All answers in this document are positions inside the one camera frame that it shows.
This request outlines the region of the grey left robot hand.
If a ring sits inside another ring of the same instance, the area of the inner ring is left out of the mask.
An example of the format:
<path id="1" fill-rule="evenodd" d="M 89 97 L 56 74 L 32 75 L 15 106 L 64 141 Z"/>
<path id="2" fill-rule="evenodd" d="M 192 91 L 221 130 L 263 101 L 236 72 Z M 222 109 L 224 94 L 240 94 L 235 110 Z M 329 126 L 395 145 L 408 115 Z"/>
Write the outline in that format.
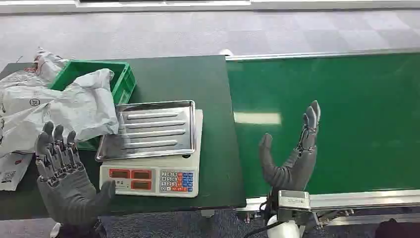
<path id="1" fill-rule="evenodd" d="M 106 211 L 116 183 L 105 181 L 97 191 L 80 159 L 76 132 L 64 138 L 63 131 L 61 124 L 49 121 L 36 139 L 37 185 L 51 218 L 64 225 L 86 225 Z"/>

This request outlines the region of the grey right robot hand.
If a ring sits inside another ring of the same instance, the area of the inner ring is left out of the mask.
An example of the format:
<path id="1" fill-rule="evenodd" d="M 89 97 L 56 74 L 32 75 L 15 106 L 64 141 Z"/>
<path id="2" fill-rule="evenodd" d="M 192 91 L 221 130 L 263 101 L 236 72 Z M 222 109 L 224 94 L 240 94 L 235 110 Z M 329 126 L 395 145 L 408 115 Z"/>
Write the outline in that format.
<path id="1" fill-rule="evenodd" d="M 261 138 L 259 159 L 262 176 L 273 189 L 305 190 L 316 164 L 320 116 L 320 105 L 317 100 L 314 100 L 303 114 L 303 127 L 298 143 L 282 166 L 276 166 L 273 161 L 272 136 L 266 133 Z"/>

